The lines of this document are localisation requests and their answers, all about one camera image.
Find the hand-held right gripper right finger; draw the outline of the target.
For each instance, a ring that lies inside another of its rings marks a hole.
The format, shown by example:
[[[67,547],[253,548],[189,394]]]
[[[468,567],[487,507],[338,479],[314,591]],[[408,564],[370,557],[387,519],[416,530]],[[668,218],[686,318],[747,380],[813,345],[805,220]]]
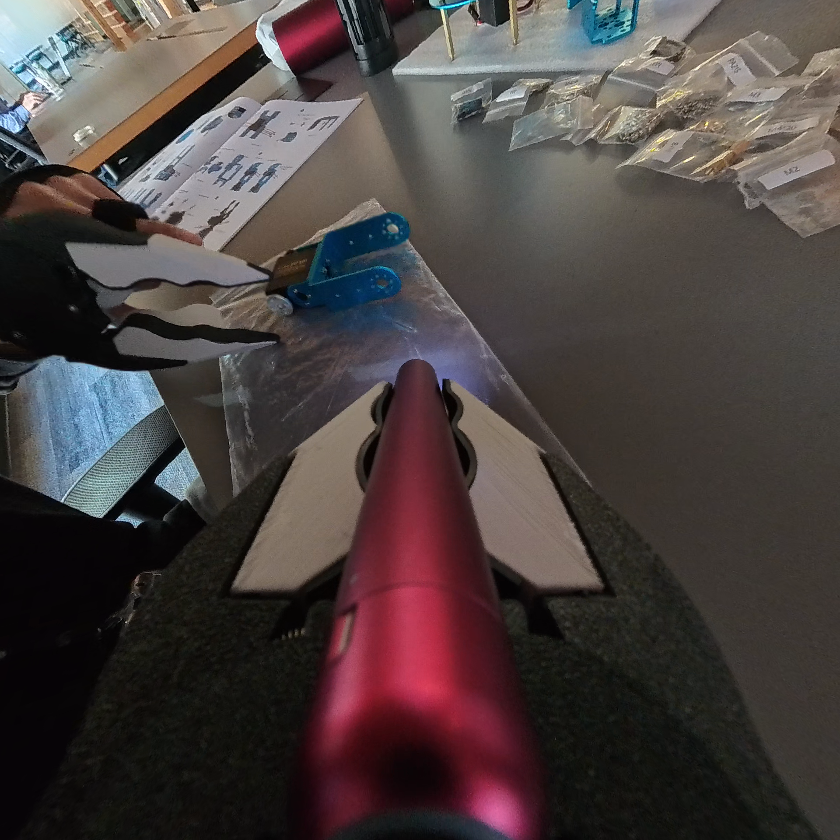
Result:
[[[462,385],[444,380],[469,453],[469,495],[497,567],[541,595],[603,593],[605,583],[540,446]]]

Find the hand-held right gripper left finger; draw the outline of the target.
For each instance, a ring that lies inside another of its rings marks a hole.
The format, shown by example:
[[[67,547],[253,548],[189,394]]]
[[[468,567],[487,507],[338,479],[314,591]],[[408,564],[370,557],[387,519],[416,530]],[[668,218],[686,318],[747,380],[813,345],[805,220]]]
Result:
[[[230,586],[233,596],[294,596],[324,578],[350,549],[364,492],[356,462],[376,429],[376,386],[292,454]]]

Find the red electric screwdriver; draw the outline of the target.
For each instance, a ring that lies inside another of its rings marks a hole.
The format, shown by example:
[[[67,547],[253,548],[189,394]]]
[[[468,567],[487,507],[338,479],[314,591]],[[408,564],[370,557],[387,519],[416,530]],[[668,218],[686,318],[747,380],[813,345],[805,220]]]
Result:
[[[547,838],[549,804],[434,368],[400,368],[343,567],[290,838]]]

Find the blue metal bracket with servo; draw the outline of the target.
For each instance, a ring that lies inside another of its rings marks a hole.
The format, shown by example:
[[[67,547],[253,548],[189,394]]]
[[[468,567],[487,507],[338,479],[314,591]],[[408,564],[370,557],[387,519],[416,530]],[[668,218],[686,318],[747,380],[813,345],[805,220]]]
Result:
[[[393,298],[402,290],[397,273],[374,256],[405,243],[404,216],[384,213],[334,229],[317,243],[280,255],[266,284],[268,309],[289,317],[298,309],[332,312]]]

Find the person's left forearm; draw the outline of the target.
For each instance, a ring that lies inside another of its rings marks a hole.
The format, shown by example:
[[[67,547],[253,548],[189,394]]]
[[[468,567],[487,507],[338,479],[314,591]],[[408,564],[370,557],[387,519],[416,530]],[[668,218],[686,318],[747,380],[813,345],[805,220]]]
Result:
[[[1,218],[60,209],[61,201],[47,181],[67,172],[73,174],[74,170],[61,164],[45,164],[11,174],[1,184]]]

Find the person's left hand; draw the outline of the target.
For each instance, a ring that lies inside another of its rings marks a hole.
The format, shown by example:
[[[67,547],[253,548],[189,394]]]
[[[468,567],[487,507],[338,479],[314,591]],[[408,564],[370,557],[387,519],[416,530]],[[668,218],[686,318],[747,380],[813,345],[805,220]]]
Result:
[[[42,183],[27,182],[18,190],[8,208],[10,217],[47,212],[67,212],[89,217],[97,201],[122,198],[96,177],[87,173],[54,175]],[[178,227],[150,219],[138,219],[136,229],[148,235],[165,235],[188,244],[202,246],[200,237]]]

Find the grey mesh office chair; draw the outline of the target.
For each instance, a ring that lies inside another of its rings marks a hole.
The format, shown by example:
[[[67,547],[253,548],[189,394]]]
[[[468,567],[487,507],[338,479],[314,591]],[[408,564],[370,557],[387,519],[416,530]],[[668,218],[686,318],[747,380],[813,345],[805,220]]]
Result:
[[[104,520],[160,520],[180,501],[156,484],[185,449],[165,406],[135,424],[63,496],[62,503]]]

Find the clear plastic bag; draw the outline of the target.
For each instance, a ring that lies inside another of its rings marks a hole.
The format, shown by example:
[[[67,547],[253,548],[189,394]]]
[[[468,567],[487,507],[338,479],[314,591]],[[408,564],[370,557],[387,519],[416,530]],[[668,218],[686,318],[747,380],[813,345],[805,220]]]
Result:
[[[230,324],[280,336],[272,349],[220,363],[235,495],[377,383],[393,382],[414,358],[585,476],[410,240],[352,263],[368,266],[393,270],[400,292],[350,309],[302,309],[289,317],[269,310],[262,290],[216,295]]]

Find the printed instruction manual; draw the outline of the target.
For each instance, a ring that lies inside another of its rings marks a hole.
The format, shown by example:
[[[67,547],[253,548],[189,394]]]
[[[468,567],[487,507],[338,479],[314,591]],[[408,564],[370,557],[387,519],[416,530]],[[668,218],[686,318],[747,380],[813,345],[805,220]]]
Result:
[[[118,193],[220,251],[361,102],[237,98],[197,119]]]

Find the wooden edged table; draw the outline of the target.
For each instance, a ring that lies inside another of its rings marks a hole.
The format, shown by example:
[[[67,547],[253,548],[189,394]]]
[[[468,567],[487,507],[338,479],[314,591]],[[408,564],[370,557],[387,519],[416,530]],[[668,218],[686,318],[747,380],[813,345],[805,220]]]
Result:
[[[238,2],[181,17],[168,38],[146,38],[69,85],[29,123],[48,163],[92,172],[249,49],[277,2]]]

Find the red metal cylinder case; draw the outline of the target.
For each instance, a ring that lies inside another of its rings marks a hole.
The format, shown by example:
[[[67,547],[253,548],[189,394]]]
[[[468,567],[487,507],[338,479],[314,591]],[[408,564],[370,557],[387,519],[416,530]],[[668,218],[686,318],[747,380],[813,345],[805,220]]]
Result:
[[[280,2],[260,26],[271,63],[296,76],[350,49],[334,1]]]

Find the black cylindrical bit holder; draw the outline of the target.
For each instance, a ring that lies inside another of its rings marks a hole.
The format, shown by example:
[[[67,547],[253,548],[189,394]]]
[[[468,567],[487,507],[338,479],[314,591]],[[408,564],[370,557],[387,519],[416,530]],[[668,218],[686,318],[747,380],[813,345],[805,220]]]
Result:
[[[336,1],[358,69],[372,77],[393,66],[398,48],[384,1]]]

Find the pile of small screw bags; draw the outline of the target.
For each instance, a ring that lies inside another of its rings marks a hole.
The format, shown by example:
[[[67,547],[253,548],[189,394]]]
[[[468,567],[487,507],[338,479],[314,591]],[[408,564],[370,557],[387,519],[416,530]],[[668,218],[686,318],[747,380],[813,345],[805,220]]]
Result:
[[[632,146],[619,165],[696,182],[731,182],[807,238],[839,225],[839,50],[802,73],[757,31],[705,56],[651,38],[610,72],[522,78],[497,96],[485,79],[451,97],[452,122],[513,119],[510,151],[548,140]]]

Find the white foam sheet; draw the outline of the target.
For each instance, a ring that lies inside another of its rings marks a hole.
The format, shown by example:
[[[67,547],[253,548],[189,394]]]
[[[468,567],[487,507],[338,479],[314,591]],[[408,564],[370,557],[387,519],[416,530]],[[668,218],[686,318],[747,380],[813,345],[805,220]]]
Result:
[[[719,5],[719,1],[642,1],[637,25],[628,36],[609,45],[594,45],[581,26],[581,6],[541,2],[518,21],[519,41],[512,43],[510,25],[476,24],[461,8],[448,18],[455,48],[450,59],[445,32],[435,30],[393,69],[395,76],[488,77],[507,72],[610,70],[640,53],[656,36],[685,41]]]

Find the small blue metal bracket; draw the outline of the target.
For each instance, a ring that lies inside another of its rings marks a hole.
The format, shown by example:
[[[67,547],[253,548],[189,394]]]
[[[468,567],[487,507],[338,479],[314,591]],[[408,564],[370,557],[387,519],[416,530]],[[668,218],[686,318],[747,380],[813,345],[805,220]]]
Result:
[[[607,46],[632,34],[637,26],[639,1],[567,1],[568,10],[581,7],[581,26],[594,46]]]

